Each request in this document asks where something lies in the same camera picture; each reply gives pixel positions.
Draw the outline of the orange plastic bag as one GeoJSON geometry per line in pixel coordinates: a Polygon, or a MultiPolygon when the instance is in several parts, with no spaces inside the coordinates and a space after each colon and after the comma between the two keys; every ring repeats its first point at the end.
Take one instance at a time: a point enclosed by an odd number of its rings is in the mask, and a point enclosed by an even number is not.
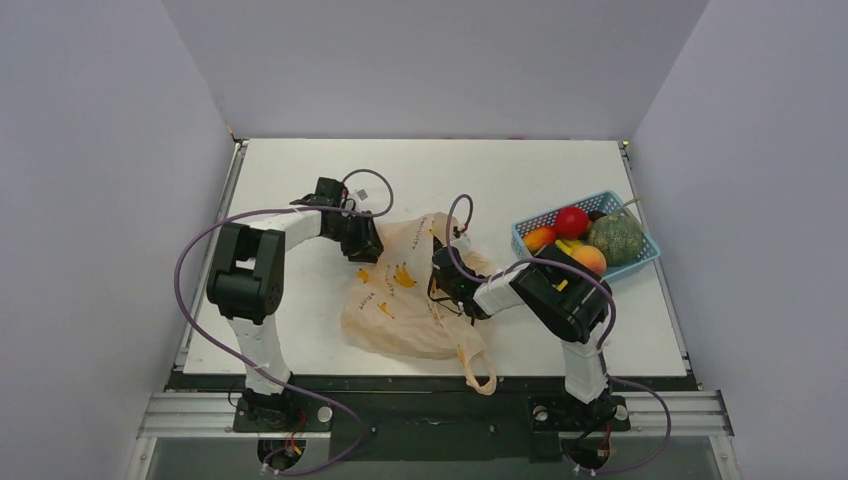
{"type": "Polygon", "coordinates": [[[458,221],[444,212],[383,224],[384,251],[374,265],[357,270],[340,324],[348,340],[382,355],[418,359],[457,358],[466,384],[481,395],[497,389],[487,341],[491,329],[461,314],[446,294],[430,285],[433,242],[458,221]]]}

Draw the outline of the orange red fake mango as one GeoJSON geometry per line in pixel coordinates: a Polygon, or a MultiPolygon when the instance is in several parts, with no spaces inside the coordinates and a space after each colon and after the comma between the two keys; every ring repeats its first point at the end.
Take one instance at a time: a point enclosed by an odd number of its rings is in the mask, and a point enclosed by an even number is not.
{"type": "Polygon", "coordinates": [[[537,227],[522,237],[522,242],[530,254],[535,254],[556,241],[557,233],[552,226],[537,227]]]}

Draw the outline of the bright red fake apple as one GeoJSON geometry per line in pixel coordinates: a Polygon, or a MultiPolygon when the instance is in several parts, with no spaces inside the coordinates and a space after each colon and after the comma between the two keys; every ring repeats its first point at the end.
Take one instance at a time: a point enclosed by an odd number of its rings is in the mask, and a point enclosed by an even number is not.
{"type": "Polygon", "coordinates": [[[585,211],[576,206],[567,206],[557,212],[553,228],[559,238],[576,240],[587,231],[589,223],[585,211]]]}

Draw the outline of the peach coloured fake peach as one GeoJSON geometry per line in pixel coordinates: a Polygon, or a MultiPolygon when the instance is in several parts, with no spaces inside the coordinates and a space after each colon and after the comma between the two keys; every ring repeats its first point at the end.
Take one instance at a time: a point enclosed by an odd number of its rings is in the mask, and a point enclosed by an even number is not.
{"type": "Polygon", "coordinates": [[[603,275],[608,267],[604,254],[591,245],[581,245],[575,248],[571,257],[597,275],[603,275]]]}

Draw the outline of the green netted fake melon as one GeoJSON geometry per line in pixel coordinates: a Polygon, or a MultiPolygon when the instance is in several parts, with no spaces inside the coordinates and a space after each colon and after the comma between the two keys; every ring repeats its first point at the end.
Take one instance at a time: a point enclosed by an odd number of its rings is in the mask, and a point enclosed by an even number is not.
{"type": "Polygon", "coordinates": [[[643,230],[628,215],[606,215],[593,223],[588,244],[604,254],[608,266],[624,266],[638,258],[643,247],[643,230]]]}

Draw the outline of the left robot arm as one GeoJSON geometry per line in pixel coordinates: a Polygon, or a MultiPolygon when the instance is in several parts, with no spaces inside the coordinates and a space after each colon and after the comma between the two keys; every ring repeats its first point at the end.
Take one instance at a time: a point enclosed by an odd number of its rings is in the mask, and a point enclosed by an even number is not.
{"type": "Polygon", "coordinates": [[[245,400],[259,407],[260,418],[275,430],[291,427],[299,406],[286,394],[292,372],[275,320],[284,293],[285,257],[315,238],[338,243],[352,263],[374,264],[384,251],[373,213],[357,209],[344,182],[321,177],[314,192],[294,200],[287,213],[223,224],[207,280],[208,300],[227,319],[241,356],[249,361],[245,400]]]}

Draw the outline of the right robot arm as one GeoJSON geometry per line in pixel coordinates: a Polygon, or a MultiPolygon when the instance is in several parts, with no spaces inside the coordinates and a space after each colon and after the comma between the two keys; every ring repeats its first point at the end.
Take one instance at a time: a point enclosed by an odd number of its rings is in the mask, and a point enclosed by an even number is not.
{"type": "Polygon", "coordinates": [[[614,313],[609,285],[557,247],[516,262],[488,278],[461,261],[458,249],[437,246],[431,285],[473,322],[525,306],[562,345],[566,418],[588,427],[604,412],[609,381],[602,353],[603,323],[614,313]]]}

